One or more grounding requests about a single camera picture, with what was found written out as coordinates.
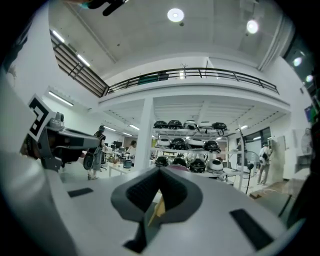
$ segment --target person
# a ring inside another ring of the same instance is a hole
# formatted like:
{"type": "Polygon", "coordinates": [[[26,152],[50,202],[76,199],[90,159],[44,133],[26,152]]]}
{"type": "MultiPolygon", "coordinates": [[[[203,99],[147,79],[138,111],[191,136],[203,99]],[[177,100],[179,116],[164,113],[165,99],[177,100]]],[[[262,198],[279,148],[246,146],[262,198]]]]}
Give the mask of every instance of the person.
{"type": "Polygon", "coordinates": [[[106,151],[107,146],[105,145],[106,136],[104,135],[105,127],[103,125],[100,125],[99,130],[94,134],[94,136],[97,136],[100,140],[100,145],[93,150],[93,165],[88,170],[88,180],[96,180],[97,177],[97,171],[100,171],[101,169],[101,156],[102,156],[102,149],[104,148],[106,151]]]}
{"type": "Polygon", "coordinates": [[[263,148],[261,148],[259,152],[261,167],[260,167],[260,173],[258,176],[257,184],[260,184],[260,183],[263,185],[266,184],[268,173],[269,173],[269,167],[270,167],[270,163],[269,163],[270,155],[271,155],[271,151],[268,147],[268,144],[264,144],[263,148]],[[263,172],[264,172],[264,179],[263,181],[261,181],[263,172]]]}
{"type": "Polygon", "coordinates": [[[132,167],[135,166],[136,147],[137,147],[137,141],[133,140],[130,143],[130,147],[125,152],[126,154],[130,154],[130,158],[131,158],[131,161],[132,161],[132,164],[131,164],[132,167]]]}

